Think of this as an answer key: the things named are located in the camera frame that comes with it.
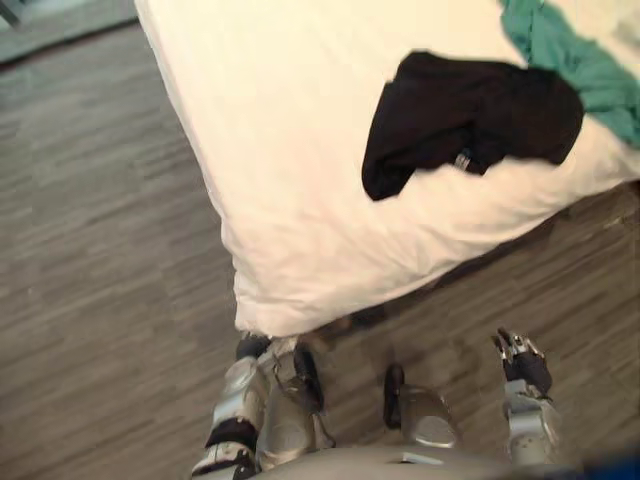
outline white duvet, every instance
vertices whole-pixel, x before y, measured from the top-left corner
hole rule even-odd
[[[635,2],[556,2],[638,75],[613,37]],[[444,166],[374,203],[360,167],[385,81],[412,49],[522,64],[494,0],[138,0],[236,268],[236,326],[286,336],[380,304],[640,177],[592,118],[558,168]]]

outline black cloth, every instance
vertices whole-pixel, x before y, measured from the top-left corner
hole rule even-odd
[[[381,200],[418,168],[450,163],[483,174],[507,155],[558,165],[583,115],[576,91],[550,70],[412,52],[380,96],[362,182]]]

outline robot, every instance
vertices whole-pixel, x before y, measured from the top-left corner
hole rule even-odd
[[[552,379],[544,354],[504,329],[492,339],[506,377],[511,463],[465,453],[444,400],[406,383],[397,364],[386,372],[383,418],[406,444],[335,448],[319,416],[324,398],[309,349],[295,339],[250,335],[226,372],[205,454],[191,478],[475,480],[512,477],[514,468],[525,476],[561,471],[560,418],[548,396]],[[331,448],[319,448],[322,436]]]

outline wrinkled sheet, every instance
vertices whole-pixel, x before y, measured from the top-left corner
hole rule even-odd
[[[555,2],[638,75],[613,32],[634,1]],[[360,168],[385,81],[412,49],[523,65],[494,0],[137,0],[236,269],[236,326],[315,329],[403,295],[640,177],[591,117],[560,167],[451,166],[374,203]]]

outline blue object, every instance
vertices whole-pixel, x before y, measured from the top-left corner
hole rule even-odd
[[[562,13],[540,0],[500,0],[502,27],[532,67],[555,70],[585,111],[640,147],[640,83],[596,42],[576,35]]]

